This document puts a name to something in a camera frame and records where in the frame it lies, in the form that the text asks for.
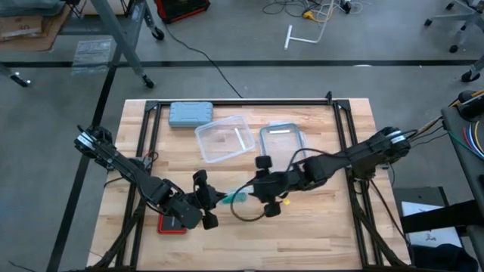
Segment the white paper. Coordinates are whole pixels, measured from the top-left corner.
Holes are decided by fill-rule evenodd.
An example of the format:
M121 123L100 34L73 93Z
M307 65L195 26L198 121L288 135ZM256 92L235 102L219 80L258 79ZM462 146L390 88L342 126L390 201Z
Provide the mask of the white paper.
M442 207L402 201L402 211L404 216L428 212L440 208ZM455 227L445 227L437 230L409 233L408 237L410 239L410 244L416 246L437 247L448 243L454 246L462 247L461 240L459 239Z

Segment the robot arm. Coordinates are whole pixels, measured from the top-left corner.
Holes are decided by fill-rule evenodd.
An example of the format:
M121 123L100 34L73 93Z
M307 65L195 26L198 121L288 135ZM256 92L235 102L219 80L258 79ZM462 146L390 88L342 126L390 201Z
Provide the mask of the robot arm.
M112 144L111 133L102 127L79 127L81 135L75 139L76 149L85 156L94 159L97 164L119 171L128 182L136 184L138 191L151 209L163 215L177 218L185 227L195 228L200 220L205 229L219 225L215 215L209 210L225 197L225 193L217 192L206 183L206 172L197 172L194 185L198 190L185 193L168 179L150 176L144 165L135 159L128 159L118 152Z
M408 154L410 143L397 128L384 128L366 141L335 154L323 153L310 156L298 162L291 162L292 170L270 172L269 156L256 158L259 170L253 180L253 196L265 206L265 216L272 217L281 213L280 202L276 197L292 191L313 190L326 184L334 173L346 166L352 167L356 179L370 180L374 177L375 167L379 164L394 163Z

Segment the cardboard box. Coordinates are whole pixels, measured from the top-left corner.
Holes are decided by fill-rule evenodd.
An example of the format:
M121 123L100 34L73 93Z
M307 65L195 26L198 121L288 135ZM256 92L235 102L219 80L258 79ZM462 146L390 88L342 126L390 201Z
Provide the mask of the cardboard box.
M42 16L0 17L0 41L42 33Z
M51 49L62 24L66 21L69 14L69 7L64 6L64 9L58 15L45 19L45 26L39 37L21 36L10 41L0 42L0 51L45 51Z

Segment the floor stripe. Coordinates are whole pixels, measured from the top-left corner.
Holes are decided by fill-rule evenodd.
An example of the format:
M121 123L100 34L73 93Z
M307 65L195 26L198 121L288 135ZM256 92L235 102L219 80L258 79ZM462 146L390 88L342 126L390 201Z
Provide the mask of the floor stripe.
M477 60L215 60L219 67L265 67L265 66L466 66ZM70 68L69 61L4 62L10 68ZM205 60L183 61L142 61L146 68L160 67L212 67ZM119 62L119 67L129 67L129 63Z

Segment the office chair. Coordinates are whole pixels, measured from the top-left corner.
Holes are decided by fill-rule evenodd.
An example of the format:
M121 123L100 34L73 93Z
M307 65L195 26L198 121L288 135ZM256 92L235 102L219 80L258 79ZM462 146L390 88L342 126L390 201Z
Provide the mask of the office chair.
M469 32L465 31L468 26L476 25L484 32L484 20L481 18L482 10L484 9L484 0L453 0L450 4L445 7L446 10L450 11L455 4L460 5L464 8L468 13L466 14L448 14L448 15L437 15L431 17L425 21L424 26L430 26L434 20L462 20L465 21L464 25L461 27L461 30L458 32L459 41L456 45L452 45L449 48L449 52L455 53L459 49L459 46L462 46L467 37L469 36Z

